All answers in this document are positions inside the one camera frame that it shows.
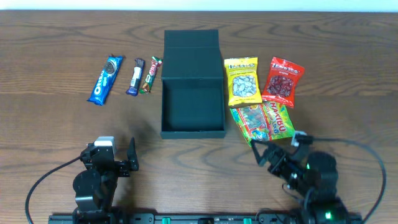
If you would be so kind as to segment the red Hacks candy bag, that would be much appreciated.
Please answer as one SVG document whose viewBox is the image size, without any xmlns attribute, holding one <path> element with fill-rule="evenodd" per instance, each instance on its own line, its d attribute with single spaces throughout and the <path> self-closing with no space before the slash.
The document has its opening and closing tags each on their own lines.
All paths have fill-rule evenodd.
<svg viewBox="0 0 398 224">
<path fill-rule="evenodd" d="M 275 101 L 294 108 L 295 88 L 304 73 L 304 67 L 282 58 L 273 57 L 267 81 L 261 93 L 262 100 Z"/>
</svg>

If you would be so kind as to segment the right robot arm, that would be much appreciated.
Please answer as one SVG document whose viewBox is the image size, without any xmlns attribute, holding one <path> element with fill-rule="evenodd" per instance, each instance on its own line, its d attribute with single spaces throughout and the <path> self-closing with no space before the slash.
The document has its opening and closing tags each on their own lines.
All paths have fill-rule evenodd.
<svg viewBox="0 0 398 224">
<path fill-rule="evenodd" d="M 311 136 L 295 137 L 294 153 L 270 141 L 253 139 L 251 147 L 259 166 L 269 163 L 268 172 L 286 181 L 303 198 L 301 208 L 283 223 L 351 223 L 349 213 L 336 195 L 338 171 L 335 158 L 325 152 L 309 152 Z"/>
</svg>

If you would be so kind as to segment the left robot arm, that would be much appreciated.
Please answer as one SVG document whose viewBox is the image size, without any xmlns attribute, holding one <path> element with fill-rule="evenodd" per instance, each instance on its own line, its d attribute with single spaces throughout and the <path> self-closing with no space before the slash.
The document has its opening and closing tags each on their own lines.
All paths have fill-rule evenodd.
<svg viewBox="0 0 398 224">
<path fill-rule="evenodd" d="M 87 144 L 80 154 L 86 170 L 73 181 L 78 213 L 73 223 L 123 223 L 120 209 L 112 206 L 114 193 L 120 177 L 129 177 L 139 170 L 135 139 L 131 138 L 127 159 L 116 161 L 116 145 L 113 136 L 98 137 Z"/>
</svg>

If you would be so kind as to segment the yellow Hacks candy bag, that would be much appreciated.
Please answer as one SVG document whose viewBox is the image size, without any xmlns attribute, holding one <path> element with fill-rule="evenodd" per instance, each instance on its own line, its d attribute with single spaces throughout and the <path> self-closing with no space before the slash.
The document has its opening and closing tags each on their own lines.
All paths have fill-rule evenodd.
<svg viewBox="0 0 398 224">
<path fill-rule="evenodd" d="M 228 105 L 230 107 L 262 102 L 257 66 L 257 57 L 224 59 L 224 68 L 228 79 Z"/>
</svg>

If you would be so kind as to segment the Haribo gummy bag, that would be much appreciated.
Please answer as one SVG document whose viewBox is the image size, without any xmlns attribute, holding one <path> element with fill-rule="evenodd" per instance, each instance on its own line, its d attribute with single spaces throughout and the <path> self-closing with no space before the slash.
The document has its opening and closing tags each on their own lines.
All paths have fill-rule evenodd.
<svg viewBox="0 0 398 224">
<path fill-rule="evenodd" d="M 290 120 L 287 108 L 277 102 L 268 101 L 261 104 L 231 108 L 232 117 L 244 139 L 251 141 L 272 141 L 291 138 L 295 129 Z"/>
</svg>

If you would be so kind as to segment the blue Oreo cookie pack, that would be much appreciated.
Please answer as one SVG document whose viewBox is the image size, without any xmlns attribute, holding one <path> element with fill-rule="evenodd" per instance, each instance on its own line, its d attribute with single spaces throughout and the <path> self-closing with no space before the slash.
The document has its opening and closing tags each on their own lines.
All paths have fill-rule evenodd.
<svg viewBox="0 0 398 224">
<path fill-rule="evenodd" d="M 108 57 L 98 77 L 98 80 L 93 87 L 93 91 L 91 92 L 90 97 L 87 99 L 88 102 L 100 106 L 105 104 L 106 98 L 118 75 L 123 58 L 124 57 L 122 55 L 117 57 L 111 55 Z"/>
</svg>

